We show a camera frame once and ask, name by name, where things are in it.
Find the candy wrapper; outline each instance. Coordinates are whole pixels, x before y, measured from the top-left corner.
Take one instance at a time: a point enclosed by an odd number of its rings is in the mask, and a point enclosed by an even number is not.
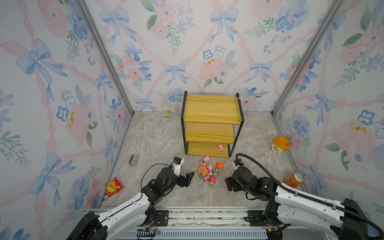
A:
[[[124,187],[116,178],[114,178],[109,183],[105,184],[105,189],[107,190],[108,197],[111,197],[113,194],[118,193],[123,188]]]

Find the wall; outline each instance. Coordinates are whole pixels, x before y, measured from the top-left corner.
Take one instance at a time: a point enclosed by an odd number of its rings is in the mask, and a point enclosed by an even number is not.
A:
[[[382,0],[347,0],[277,116],[311,192],[353,199],[381,227],[383,12]]]
[[[2,1],[0,20],[0,239],[66,239],[128,114],[73,2]]]
[[[136,111],[179,111],[185,90],[272,110],[331,2],[86,0]]]

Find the red snack bag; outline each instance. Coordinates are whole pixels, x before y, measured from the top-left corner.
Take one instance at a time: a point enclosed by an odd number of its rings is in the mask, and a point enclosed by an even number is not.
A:
[[[108,197],[111,197],[113,194],[118,193],[123,188],[124,187],[116,179],[116,177],[109,183],[105,184],[105,189],[107,190]]]

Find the top shelf board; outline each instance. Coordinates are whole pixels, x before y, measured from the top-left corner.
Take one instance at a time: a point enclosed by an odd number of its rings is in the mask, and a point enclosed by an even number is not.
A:
[[[184,122],[240,125],[242,117],[237,97],[187,95]]]

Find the shelf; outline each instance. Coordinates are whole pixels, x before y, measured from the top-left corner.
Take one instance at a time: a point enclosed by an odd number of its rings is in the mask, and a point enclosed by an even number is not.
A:
[[[189,142],[188,143],[188,155],[205,156],[210,157],[228,157],[228,145],[223,144],[224,151],[218,150],[218,143],[208,142]]]
[[[240,125],[240,111],[237,97],[187,95],[184,122]]]
[[[189,122],[185,127],[185,140],[187,142],[233,144],[235,135],[233,133],[233,126],[229,124]]]

